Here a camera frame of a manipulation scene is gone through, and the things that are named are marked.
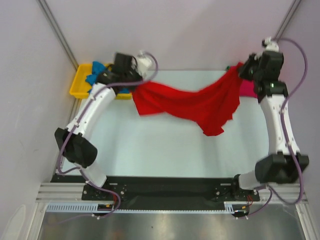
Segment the red t shirt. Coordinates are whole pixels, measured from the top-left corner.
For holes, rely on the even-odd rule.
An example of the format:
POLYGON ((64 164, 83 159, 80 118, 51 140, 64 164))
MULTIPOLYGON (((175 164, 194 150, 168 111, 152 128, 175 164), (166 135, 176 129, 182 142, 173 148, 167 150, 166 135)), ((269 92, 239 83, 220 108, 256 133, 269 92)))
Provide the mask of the red t shirt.
POLYGON ((138 86, 132 98, 140 116, 167 113, 197 123, 203 134, 212 137, 224 132, 223 126, 232 120, 240 104, 242 78, 239 62, 216 82, 198 91, 179 90, 157 82, 138 86))

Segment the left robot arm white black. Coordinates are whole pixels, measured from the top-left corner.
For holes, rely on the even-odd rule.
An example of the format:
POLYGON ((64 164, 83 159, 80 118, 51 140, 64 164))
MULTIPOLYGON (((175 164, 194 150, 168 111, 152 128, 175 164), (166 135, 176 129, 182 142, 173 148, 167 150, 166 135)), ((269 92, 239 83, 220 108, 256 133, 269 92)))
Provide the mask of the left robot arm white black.
POLYGON ((93 194, 100 200, 110 196, 111 188, 105 184, 107 176, 99 167, 98 149, 90 142, 94 125, 122 89, 143 83, 152 64, 152 59, 144 53, 137 56, 116 53, 114 62, 96 76, 89 96, 77 115, 65 128, 57 128, 54 133, 59 148, 58 172, 64 174, 60 163, 62 158, 66 158, 75 165, 75 170, 83 173, 87 182, 95 185, 93 194))

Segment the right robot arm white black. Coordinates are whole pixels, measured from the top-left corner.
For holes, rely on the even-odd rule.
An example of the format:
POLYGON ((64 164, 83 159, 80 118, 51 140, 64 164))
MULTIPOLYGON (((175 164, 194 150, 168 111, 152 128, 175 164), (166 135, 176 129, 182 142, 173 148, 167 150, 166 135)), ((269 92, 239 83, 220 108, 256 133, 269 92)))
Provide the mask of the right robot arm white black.
POLYGON ((253 82, 265 117, 268 154, 256 162, 253 171, 235 177, 238 183, 230 188, 230 194, 237 201, 247 197, 249 190, 270 183, 303 185, 303 171, 310 160, 301 153, 293 135, 288 111, 290 95, 286 84, 279 80, 283 63, 283 53, 266 49, 261 54, 251 54, 238 71, 239 77, 253 82))

